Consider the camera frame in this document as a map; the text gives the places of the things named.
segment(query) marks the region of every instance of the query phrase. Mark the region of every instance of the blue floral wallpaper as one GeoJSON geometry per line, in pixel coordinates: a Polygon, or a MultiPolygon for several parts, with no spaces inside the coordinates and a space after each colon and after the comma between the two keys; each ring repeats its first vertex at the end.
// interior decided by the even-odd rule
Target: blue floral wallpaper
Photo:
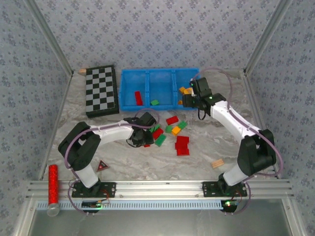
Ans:
{"type": "Polygon", "coordinates": [[[72,69],[244,68],[279,0],[36,0],[72,69]]]}
{"type": "Polygon", "coordinates": [[[67,76],[22,0],[0,3],[0,235],[38,178],[67,76]]]}
{"type": "Polygon", "coordinates": [[[310,235],[315,235],[315,1],[294,0],[251,81],[284,157],[310,235]]]}

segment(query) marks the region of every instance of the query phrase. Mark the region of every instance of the metal extrusion bar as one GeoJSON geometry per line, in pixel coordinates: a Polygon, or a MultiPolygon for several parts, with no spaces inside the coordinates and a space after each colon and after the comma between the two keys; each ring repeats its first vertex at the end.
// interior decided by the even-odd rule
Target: metal extrusion bar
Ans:
{"type": "MultiPolygon", "coordinates": [[[[114,200],[227,200],[229,197],[204,198],[202,182],[205,180],[144,180],[144,181],[113,181],[117,183],[114,200]]],[[[59,181],[59,199],[67,198],[69,181],[59,181]]],[[[293,198],[292,187],[286,179],[250,180],[253,199],[293,198]]],[[[48,182],[32,181],[26,198],[33,200],[48,199],[48,182]]]]}

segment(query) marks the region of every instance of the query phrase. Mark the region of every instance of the wooden block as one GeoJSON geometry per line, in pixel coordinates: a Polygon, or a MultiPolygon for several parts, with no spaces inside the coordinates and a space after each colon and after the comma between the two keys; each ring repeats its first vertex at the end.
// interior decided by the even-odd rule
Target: wooden block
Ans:
{"type": "Polygon", "coordinates": [[[224,161],[222,159],[219,159],[217,161],[212,162],[211,165],[212,165],[212,168],[215,169],[219,166],[224,165],[224,161]]]}
{"type": "Polygon", "coordinates": [[[86,69],[80,69],[78,74],[85,76],[87,74],[87,70],[86,69]]]}

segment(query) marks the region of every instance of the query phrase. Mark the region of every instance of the blue plastic tray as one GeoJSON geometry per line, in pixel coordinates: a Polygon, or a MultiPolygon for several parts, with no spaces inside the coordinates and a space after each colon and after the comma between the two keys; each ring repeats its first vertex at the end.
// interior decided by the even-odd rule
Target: blue plastic tray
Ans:
{"type": "Polygon", "coordinates": [[[188,88],[189,81],[197,73],[198,68],[122,70],[120,108],[122,111],[138,111],[142,108],[192,110],[178,105],[178,101],[182,99],[179,88],[188,88]],[[140,91],[143,106],[136,105],[135,91],[140,91]],[[150,102],[153,100],[158,100],[159,105],[152,106],[150,102]]]}

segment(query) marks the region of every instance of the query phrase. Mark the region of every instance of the black mounting plate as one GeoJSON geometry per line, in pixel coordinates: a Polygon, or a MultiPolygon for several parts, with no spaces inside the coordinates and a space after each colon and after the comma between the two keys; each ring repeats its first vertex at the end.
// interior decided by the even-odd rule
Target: black mounting plate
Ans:
{"type": "Polygon", "coordinates": [[[100,182],[97,186],[99,189],[95,192],[93,187],[86,188],[82,182],[75,183],[72,191],[73,198],[106,198],[106,193],[102,190],[106,190],[109,198],[114,198],[116,193],[115,182],[100,182]]]}
{"type": "Polygon", "coordinates": [[[247,191],[245,184],[238,183],[230,188],[229,191],[222,193],[221,189],[218,186],[217,181],[207,181],[202,182],[202,190],[203,196],[205,198],[210,197],[239,197],[239,193],[241,193],[242,197],[247,196],[247,191]]]}

